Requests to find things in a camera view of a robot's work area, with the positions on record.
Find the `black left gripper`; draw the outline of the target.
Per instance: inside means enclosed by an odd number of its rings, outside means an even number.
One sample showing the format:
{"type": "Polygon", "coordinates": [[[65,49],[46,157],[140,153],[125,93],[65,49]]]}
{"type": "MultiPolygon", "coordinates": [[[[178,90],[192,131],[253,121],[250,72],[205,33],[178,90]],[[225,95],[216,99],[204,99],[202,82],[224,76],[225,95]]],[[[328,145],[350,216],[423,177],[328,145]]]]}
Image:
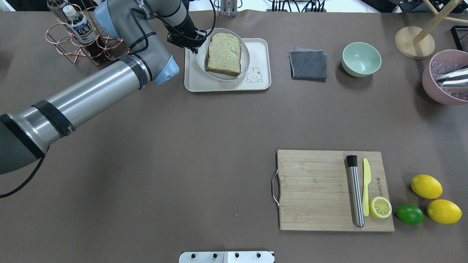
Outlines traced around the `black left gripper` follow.
{"type": "Polygon", "coordinates": [[[206,41],[207,31],[198,30],[197,28],[182,28],[177,29],[171,25],[167,25],[168,35],[167,42],[177,47],[189,49],[193,54],[198,54],[198,49],[206,41]]]}

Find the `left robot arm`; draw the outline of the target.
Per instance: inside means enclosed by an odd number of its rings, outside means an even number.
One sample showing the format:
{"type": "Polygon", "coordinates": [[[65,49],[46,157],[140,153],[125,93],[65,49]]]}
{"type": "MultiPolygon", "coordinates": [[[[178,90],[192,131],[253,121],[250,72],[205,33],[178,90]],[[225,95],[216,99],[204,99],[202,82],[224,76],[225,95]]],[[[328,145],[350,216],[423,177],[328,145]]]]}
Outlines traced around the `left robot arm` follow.
{"type": "Polygon", "coordinates": [[[124,40],[130,54],[21,114],[3,114],[1,174],[45,157],[53,142],[149,82],[162,85],[179,73],[150,20],[161,20],[168,42],[178,47],[197,53],[205,42],[206,32],[194,26],[187,0],[105,0],[94,15],[108,35],[124,40]]]}

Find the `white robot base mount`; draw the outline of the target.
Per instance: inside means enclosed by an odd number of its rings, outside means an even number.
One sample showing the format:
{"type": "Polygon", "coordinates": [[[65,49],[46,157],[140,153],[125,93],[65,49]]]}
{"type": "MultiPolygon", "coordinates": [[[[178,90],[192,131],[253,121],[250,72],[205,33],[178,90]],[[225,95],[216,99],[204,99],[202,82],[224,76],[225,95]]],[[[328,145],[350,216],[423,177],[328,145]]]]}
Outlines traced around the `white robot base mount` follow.
{"type": "Polygon", "coordinates": [[[179,263],[275,263],[272,251],[204,251],[183,252],[179,263]]]}

